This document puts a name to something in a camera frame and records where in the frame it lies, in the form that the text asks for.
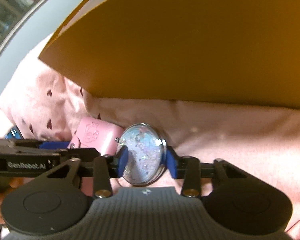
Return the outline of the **pink leather pouch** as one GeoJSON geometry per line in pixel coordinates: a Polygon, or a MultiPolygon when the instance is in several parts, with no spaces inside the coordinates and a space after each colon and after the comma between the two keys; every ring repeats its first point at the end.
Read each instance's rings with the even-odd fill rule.
{"type": "Polygon", "coordinates": [[[92,117],[82,118],[68,148],[95,148],[101,155],[114,155],[124,129],[92,117]]]}

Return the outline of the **round glitter compact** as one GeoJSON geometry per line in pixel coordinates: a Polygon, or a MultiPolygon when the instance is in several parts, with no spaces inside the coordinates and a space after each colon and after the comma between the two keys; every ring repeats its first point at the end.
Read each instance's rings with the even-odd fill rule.
{"type": "Polygon", "coordinates": [[[128,160],[122,177],[133,186],[154,183],[166,167],[166,140],[152,126],[138,123],[121,135],[117,150],[128,148],[128,160]]]}

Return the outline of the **pink cloud bedsheet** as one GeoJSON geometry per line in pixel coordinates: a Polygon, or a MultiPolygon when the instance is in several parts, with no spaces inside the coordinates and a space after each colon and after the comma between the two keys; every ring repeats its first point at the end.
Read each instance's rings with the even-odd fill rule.
{"type": "Polygon", "coordinates": [[[292,201],[287,233],[300,239],[300,111],[202,102],[96,98],[51,69],[39,42],[0,95],[0,138],[69,141],[85,116],[121,127],[144,122],[179,155],[224,159],[283,191],[292,201]]]}

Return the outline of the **orange cardboard box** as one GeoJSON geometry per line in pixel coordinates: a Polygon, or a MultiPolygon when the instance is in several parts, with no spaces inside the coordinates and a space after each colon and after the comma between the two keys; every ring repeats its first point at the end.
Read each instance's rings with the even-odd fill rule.
{"type": "Polygon", "coordinates": [[[39,58],[98,98],[300,109],[300,0],[83,0],[39,58]]]}

